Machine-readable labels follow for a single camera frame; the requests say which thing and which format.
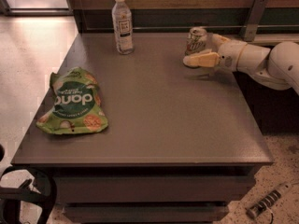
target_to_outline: desk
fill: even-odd
[[[272,157],[233,74],[186,68],[185,44],[185,34],[135,34],[135,52],[122,56],[113,34],[78,35],[59,73],[81,66],[95,75],[109,127],[41,132],[49,91],[12,164],[52,175],[74,222],[224,217]]]

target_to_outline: can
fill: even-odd
[[[206,48],[206,37],[206,30],[204,28],[193,27],[190,29],[185,55],[191,55],[204,50]]]

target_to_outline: chip bag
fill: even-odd
[[[60,76],[50,75],[55,94],[53,108],[38,119],[36,126],[46,133],[98,133],[108,123],[100,106],[98,83],[91,73],[75,67]]]

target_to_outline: clear water bottle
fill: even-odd
[[[132,13],[124,1],[115,0],[112,19],[117,50],[120,54],[129,54],[134,50]]]

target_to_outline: white robotic arm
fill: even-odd
[[[248,74],[255,81],[275,90],[293,87],[299,95],[299,45],[282,42],[272,50],[244,41],[213,35],[217,52],[210,49],[185,56],[189,67],[214,67]]]

